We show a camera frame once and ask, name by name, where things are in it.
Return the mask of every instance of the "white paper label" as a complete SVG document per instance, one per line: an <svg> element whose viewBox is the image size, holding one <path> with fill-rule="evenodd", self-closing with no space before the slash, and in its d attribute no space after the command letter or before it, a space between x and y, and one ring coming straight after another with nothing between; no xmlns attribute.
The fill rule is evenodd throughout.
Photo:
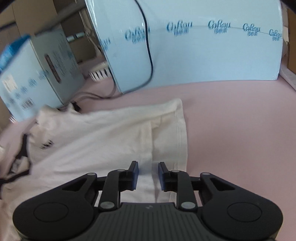
<svg viewBox="0 0 296 241"><path fill-rule="evenodd" d="M13 79L12 75L7 76L6 79L2 81L2 83L4 84L8 92L11 92L17 89L17 84Z"/></svg>

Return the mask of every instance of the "brown cardboard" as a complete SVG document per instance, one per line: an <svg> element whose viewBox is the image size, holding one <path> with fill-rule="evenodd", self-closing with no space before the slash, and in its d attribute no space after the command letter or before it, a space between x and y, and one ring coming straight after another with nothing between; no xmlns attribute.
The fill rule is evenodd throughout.
<svg viewBox="0 0 296 241"><path fill-rule="evenodd" d="M288 28L289 28L289 46L288 46L288 69L296 74L296 14L288 9Z"/></svg>

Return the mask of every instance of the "light blue box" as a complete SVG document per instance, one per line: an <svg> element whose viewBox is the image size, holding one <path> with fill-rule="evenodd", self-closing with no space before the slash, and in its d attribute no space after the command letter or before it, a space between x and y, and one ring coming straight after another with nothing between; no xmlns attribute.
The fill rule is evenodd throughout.
<svg viewBox="0 0 296 241"><path fill-rule="evenodd" d="M279 0L138 0L147 23L147 86L275 80L282 52ZM86 0L121 92L150 77L145 23L135 1Z"/></svg>
<svg viewBox="0 0 296 241"><path fill-rule="evenodd" d="M82 87L83 75L62 30L27 41L0 75L0 96L16 119L44 105L60 107Z"/></svg>

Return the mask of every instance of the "black cable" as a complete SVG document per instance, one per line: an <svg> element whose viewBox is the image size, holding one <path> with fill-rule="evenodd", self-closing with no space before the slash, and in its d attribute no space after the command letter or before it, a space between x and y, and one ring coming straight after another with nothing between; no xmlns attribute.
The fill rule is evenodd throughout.
<svg viewBox="0 0 296 241"><path fill-rule="evenodd" d="M143 84L139 85L138 87L135 87L135 88L132 88L130 90L127 90L125 92L123 92L123 94L128 94L128 93L131 93L131 92L134 92L136 90L139 90L143 87L145 87L146 85L148 85L151 80L152 80L152 77L153 77L153 62L152 62L152 58L151 58L151 53L150 53L150 47L149 47L149 40L148 40L148 24L147 24L147 20L146 20L146 16L143 12L143 9L141 8L140 4L138 3L137 0L134 0L136 2L136 4L138 5L140 11L141 11L141 14L143 16L143 19L144 19L144 23L145 23L145 35L146 35L146 46L147 46L147 51L148 51L148 55L149 55L149 60L150 60L150 65L151 65L151 73L150 73L150 77L148 78L148 80L146 82L144 82Z"/></svg>
<svg viewBox="0 0 296 241"><path fill-rule="evenodd" d="M116 98L121 97L121 96L123 96L123 95L125 95L125 94L128 94L128 93L134 92L134 91L136 91L136 90L139 90L139 89L145 87L146 85L148 85L148 84L152 81L153 72L154 72L154 67L153 67L153 62L152 62L151 52L150 52L150 47L149 47L149 39L148 39L148 23L147 23L147 19L146 19L146 16L145 16L144 12L143 12L142 7L140 6L140 4L138 3L137 0L134 0L134 1L135 1L135 3L137 4L138 8L140 9L140 12L141 12L141 14L142 14L142 16L143 16L143 20L144 20L144 23L145 23L146 47L147 47L147 52L148 52L148 56L149 56L149 60L150 60L150 65L151 65L150 77L149 77L148 80L146 80L143 84L141 84L141 85L139 85L139 86L137 86L137 87L135 87L135 88L132 88L132 89L130 89L130 90L127 90L127 91L125 91L125 92L122 92L122 93L120 93L120 94L118 94L118 95L115 95L115 96L114 96L114 93L115 93L115 91L116 91L116 83L115 83L115 80L114 80L114 78L113 78L114 88L113 88L111 94L110 94L108 97L99 96L99 95L96 95L96 94L94 94L94 93L90 93L90 92L79 92L79 93L77 93L77 95L80 94L80 93L83 93L83 94L85 94L85 96L82 96L82 98L76 100L76 102L80 102L80 101L85 100L85 99L93 99L93 100L98 100L98 99L116 99Z"/></svg>

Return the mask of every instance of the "barcode label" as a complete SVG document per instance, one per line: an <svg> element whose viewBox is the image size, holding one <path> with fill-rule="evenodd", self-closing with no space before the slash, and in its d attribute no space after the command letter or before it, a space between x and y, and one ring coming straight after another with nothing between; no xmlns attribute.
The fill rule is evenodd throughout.
<svg viewBox="0 0 296 241"><path fill-rule="evenodd" d="M25 110L27 108L31 108L34 105L31 98L26 99L23 103L21 103L21 107Z"/></svg>

